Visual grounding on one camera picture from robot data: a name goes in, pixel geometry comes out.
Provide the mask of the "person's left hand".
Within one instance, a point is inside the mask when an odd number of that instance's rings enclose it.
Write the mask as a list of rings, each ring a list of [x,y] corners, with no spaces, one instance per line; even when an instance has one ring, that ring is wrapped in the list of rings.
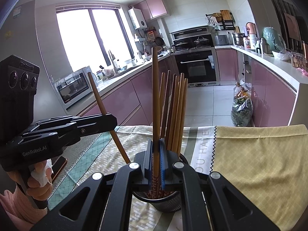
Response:
[[[36,163],[34,165],[34,170],[31,172],[31,176],[27,180],[29,188],[26,193],[34,197],[37,201],[46,200],[52,191],[52,173],[50,159]],[[24,195],[18,187],[14,193],[5,191],[3,195],[1,194],[1,203],[2,205],[10,205],[11,207],[13,205],[24,205],[25,208],[33,208],[27,194]]]

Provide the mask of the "pink sleeve forearm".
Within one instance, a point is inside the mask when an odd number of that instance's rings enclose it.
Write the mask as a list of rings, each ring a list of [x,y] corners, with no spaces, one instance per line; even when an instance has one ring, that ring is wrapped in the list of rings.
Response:
[[[47,208],[34,208],[18,187],[1,194],[1,230],[30,230],[47,213]]]

